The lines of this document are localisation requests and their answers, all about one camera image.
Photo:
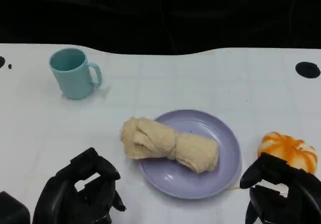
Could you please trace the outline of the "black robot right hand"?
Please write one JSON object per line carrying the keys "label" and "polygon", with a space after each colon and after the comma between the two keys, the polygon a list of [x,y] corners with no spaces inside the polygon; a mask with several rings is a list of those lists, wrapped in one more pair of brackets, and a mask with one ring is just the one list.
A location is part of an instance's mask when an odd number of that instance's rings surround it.
{"label": "black robot right hand", "polygon": [[[258,185],[262,180],[285,184],[287,197],[279,191]],[[245,222],[320,223],[320,180],[285,160],[263,153],[245,171],[240,188],[249,189],[250,201]]]}

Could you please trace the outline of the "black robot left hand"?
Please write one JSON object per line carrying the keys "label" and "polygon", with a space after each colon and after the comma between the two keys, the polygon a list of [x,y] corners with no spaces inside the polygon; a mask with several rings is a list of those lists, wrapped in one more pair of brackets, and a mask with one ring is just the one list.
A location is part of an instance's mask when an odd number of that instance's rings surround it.
{"label": "black robot left hand", "polygon": [[47,181],[33,223],[111,223],[111,208],[126,211],[115,188],[119,179],[108,160],[87,149]]}

